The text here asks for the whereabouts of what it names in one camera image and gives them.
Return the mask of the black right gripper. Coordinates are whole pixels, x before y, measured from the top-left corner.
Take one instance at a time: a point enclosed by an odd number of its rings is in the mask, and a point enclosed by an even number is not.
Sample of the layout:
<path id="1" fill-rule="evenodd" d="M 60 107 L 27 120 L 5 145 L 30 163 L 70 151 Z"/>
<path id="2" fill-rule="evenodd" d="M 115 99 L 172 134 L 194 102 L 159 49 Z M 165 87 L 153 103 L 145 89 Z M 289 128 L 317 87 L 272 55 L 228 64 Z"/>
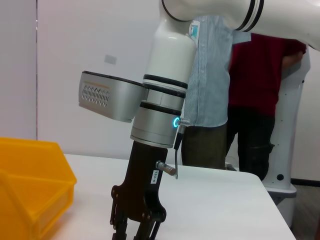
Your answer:
<path id="1" fill-rule="evenodd" d="M 163 173 L 156 168 L 156 162 L 165 162 L 167 153 L 166 148 L 133 142 L 124 181 L 111 189 L 112 240 L 126 240 L 128 219 L 140 222 L 134 240 L 156 239 L 167 217 L 159 200 Z"/>

